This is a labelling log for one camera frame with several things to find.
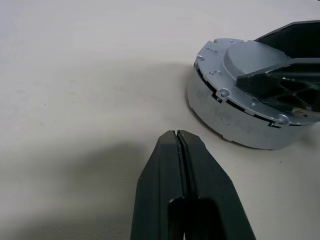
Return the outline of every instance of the cylindrical metal base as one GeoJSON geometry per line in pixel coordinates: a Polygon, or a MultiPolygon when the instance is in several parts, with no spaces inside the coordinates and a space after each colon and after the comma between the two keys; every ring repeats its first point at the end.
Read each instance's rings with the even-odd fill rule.
{"type": "Polygon", "coordinates": [[[229,141],[256,149],[281,149],[314,125],[270,126],[270,122],[241,111],[226,99],[216,100],[204,81],[195,69],[194,77],[187,83],[189,105],[207,125],[229,141]]]}

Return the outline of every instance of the round metal object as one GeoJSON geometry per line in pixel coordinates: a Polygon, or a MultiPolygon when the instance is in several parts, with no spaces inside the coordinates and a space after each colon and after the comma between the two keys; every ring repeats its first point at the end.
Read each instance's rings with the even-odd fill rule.
{"type": "Polygon", "coordinates": [[[294,115],[266,105],[240,90],[236,79],[290,59],[256,41],[209,41],[198,53],[194,77],[187,84],[189,105],[227,140],[257,149],[284,148],[319,121],[319,116],[294,115]]]}

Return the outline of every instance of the gray metal cover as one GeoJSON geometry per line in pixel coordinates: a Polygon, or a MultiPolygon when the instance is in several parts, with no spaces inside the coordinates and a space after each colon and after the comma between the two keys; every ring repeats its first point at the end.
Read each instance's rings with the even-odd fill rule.
{"type": "Polygon", "coordinates": [[[194,77],[187,84],[189,105],[227,140],[257,149],[284,148],[319,119],[263,104],[237,88],[236,78],[288,59],[283,52],[256,41],[209,41],[198,53],[194,77]]]}

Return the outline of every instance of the circular metal device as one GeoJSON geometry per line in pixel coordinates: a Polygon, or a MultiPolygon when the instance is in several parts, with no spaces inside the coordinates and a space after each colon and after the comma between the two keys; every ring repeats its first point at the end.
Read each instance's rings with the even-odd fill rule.
{"type": "Polygon", "coordinates": [[[320,121],[319,32],[320,21],[305,21],[256,40],[209,41],[187,83],[190,107],[229,141],[288,146],[320,121]]]}

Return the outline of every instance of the white tabletop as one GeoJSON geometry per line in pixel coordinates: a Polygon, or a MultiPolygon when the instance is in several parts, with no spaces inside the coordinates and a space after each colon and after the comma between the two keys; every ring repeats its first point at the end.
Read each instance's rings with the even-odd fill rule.
{"type": "Polygon", "coordinates": [[[319,17],[316,0],[1,0],[0,239],[130,239],[137,179],[178,129],[230,176],[258,240],[320,239],[320,126],[249,149],[185,92],[207,41],[319,17]]]}

